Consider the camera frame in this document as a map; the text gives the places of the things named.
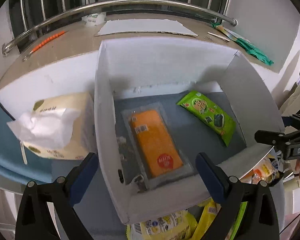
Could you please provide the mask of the small white stick on sill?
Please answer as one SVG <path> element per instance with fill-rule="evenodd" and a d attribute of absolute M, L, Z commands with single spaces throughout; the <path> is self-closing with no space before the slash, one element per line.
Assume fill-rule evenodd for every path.
<path fill-rule="evenodd" d="M 214 34 L 214 33 L 211 33 L 211 32 L 207 32 L 207 34 L 213 36 L 213 37 L 216 37 L 222 41 L 225 41 L 225 42 L 230 42 L 230 40 L 228 38 L 225 38 L 225 37 L 222 37 L 221 35 L 217 35 L 217 34 Z"/>

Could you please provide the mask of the white cardboard box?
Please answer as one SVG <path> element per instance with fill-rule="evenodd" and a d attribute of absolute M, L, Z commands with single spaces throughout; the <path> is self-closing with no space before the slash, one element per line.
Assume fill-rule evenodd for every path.
<path fill-rule="evenodd" d="M 229 145 L 178 101 L 189 91 L 205 94 L 236 122 Z M 166 122 L 189 173 L 132 178 L 139 157 L 123 112 L 156 108 Z M 209 197 L 194 160 L 200 152 L 229 176 L 242 178 L 270 151 L 258 130 L 284 131 L 277 105 L 255 68 L 239 50 L 188 38 L 136 37 L 105 40 L 98 50 L 95 127 L 101 171 L 123 224 L 168 215 Z"/>

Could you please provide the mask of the blue curtain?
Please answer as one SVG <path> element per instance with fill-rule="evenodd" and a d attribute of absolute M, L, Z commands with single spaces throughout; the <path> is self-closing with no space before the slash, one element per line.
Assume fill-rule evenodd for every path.
<path fill-rule="evenodd" d="M 25 149 L 27 164 L 24 164 L 19 140 L 7 126 L 9 115 L 0 107 L 0 175 L 12 181 L 38 184 L 52 181 L 51 160 L 38 157 Z"/>

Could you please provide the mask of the green seaweed snack bag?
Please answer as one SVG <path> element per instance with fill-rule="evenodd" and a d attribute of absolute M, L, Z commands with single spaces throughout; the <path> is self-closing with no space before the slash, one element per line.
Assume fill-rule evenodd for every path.
<path fill-rule="evenodd" d="M 231 116 L 204 94 L 192 90 L 177 105 L 185 108 L 200 121 L 209 126 L 229 146 L 236 130 L 236 123 Z"/>

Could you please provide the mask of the clear bag of crisps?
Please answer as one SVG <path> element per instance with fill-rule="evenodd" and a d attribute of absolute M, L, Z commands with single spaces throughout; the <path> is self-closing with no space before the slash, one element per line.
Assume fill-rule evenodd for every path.
<path fill-rule="evenodd" d="M 271 184 L 279 178 L 280 172 L 277 160 L 274 156 L 268 154 L 248 174 L 241 178 L 241 182 L 258 184 L 263 180 L 267 184 Z"/>

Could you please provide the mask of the white paper sheet on sill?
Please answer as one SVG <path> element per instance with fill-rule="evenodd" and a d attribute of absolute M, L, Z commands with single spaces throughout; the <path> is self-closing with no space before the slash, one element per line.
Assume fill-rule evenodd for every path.
<path fill-rule="evenodd" d="M 167 33 L 184 36 L 198 36 L 180 22 L 168 19 L 128 19 L 107 21 L 97 36 L 122 33 Z"/>

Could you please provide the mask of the orange beaded pen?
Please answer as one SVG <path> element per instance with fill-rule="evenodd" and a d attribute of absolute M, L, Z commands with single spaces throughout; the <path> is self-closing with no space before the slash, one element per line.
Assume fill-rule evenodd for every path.
<path fill-rule="evenodd" d="M 56 33 L 48 38 L 46 38 L 44 41 L 42 41 L 40 44 L 38 44 L 36 47 L 34 47 L 26 56 L 24 56 L 24 58 L 22 59 L 22 61 L 26 61 L 33 53 L 35 53 L 36 51 L 38 51 L 40 48 L 42 48 L 43 46 L 45 46 L 46 44 L 48 44 L 49 42 L 57 39 L 58 37 L 64 35 L 65 33 L 67 33 L 67 31 L 61 31 L 59 33 Z"/>

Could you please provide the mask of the orange snack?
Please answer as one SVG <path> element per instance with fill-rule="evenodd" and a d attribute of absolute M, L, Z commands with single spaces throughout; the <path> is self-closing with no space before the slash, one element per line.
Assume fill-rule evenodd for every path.
<path fill-rule="evenodd" d="M 193 165 L 172 136 L 160 102 L 124 109 L 121 115 L 146 191 L 194 174 Z"/>

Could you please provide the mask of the steel window guard bars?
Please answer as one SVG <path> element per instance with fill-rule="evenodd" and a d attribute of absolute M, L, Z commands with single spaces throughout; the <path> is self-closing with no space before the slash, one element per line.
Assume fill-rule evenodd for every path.
<path fill-rule="evenodd" d="M 119 6 L 119 5 L 131 5 L 131 4 L 166 5 L 168 7 L 177 7 L 177 8 L 191 10 L 191 11 L 203 12 L 205 14 L 211 15 L 220 20 L 228 22 L 234 27 L 236 25 L 238 25 L 237 19 L 228 17 L 225 14 L 221 14 L 221 13 L 218 13 L 211 9 L 199 7 L 197 5 L 193 5 L 190 3 L 185 3 L 185 2 L 175 1 L 175 0 L 109 0 L 109 1 L 95 2 L 95 3 L 90 3 L 87 5 L 82 5 L 79 7 L 75 7 L 75 8 L 66 10 L 58 15 L 52 16 L 51 18 L 44 20 L 43 22 L 39 23 L 38 25 L 35 25 L 31 29 L 24 31 L 23 33 L 21 33 L 20 35 L 15 37 L 13 40 L 11 40 L 10 42 L 3 44 L 1 47 L 1 53 L 3 56 L 7 56 L 7 54 L 18 43 L 20 43 L 26 37 L 30 36 L 33 32 L 35 32 L 39 29 L 42 29 L 43 27 L 46 27 L 48 25 L 51 25 L 52 23 L 60 21 L 64 18 L 67 18 L 69 16 L 84 13 L 84 12 L 91 13 L 97 9 L 103 9 L 103 8 L 114 7 L 114 6 Z"/>

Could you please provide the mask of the yellow chips bag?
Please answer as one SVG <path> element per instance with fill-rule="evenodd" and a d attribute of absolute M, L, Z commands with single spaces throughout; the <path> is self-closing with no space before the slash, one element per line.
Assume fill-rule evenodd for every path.
<path fill-rule="evenodd" d="M 127 239 L 189 239 L 198 223 L 187 210 L 150 219 L 145 222 L 129 224 Z"/>

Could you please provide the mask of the white tape roll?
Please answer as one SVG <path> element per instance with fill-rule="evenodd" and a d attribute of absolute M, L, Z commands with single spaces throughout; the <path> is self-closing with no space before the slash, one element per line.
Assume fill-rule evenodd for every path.
<path fill-rule="evenodd" d="M 87 27 L 93 27 L 97 25 L 104 24 L 106 22 L 106 13 L 95 13 L 82 17 L 82 21 L 85 23 Z"/>

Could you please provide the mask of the tissue paper pack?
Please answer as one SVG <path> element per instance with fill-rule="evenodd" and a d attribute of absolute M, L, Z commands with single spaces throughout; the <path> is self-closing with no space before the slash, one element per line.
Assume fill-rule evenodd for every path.
<path fill-rule="evenodd" d="M 82 160 L 96 153 L 94 102 L 88 92 L 37 101 L 7 126 L 31 152 L 42 158 Z"/>

